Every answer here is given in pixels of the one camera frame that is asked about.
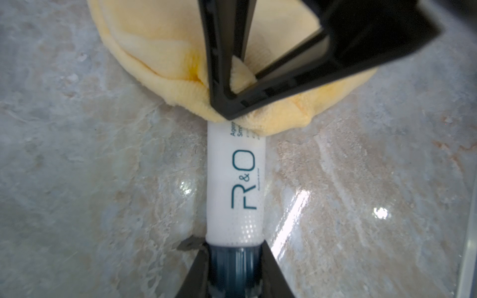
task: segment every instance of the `black plastic frame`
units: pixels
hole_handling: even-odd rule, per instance
[[[176,298],[211,298],[207,290],[210,251],[205,239],[191,236],[182,241],[177,249],[184,251],[198,249],[198,253]],[[261,251],[262,287],[259,298],[295,298],[266,241],[262,243]]]
[[[230,90],[232,56],[245,57],[256,0],[198,0],[212,107],[228,120],[279,99],[406,56],[439,34],[415,0],[303,0],[321,29]],[[323,54],[316,50],[328,43]]]

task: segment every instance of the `yellow microfiber cloth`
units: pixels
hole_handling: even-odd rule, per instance
[[[211,106],[207,58],[197,0],[88,0],[101,40],[119,63],[170,105],[206,120],[225,121]],[[245,61],[232,60],[230,87],[239,92],[257,73],[319,28],[299,0],[258,0]],[[304,127],[367,81],[374,70],[252,111],[237,124],[261,135]]]

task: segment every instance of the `marble countertop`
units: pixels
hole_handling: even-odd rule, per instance
[[[477,35],[445,32],[267,138],[265,238],[297,298],[452,297]],[[127,74],[85,0],[0,1],[0,297],[173,297],[206,231],[206,122]]]

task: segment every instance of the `cloth fold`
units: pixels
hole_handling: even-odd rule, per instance
[[[208,121],[225,121],[209,103],[197,0],[88,0],[88,6],[103,44],[139,82],[169,105],[183,106]],[[319,26],[299,0],[258,0],[245,61],[232,59],[232,91],[253,84],[255,73]],[[365,71],[288,97],[234,122],[260,135],[304,127],[373,74]]]

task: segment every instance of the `tube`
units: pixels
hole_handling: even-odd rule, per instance
[[[253,297],[261,289],[265,137],[234,122],[207,124],[209,293]]]

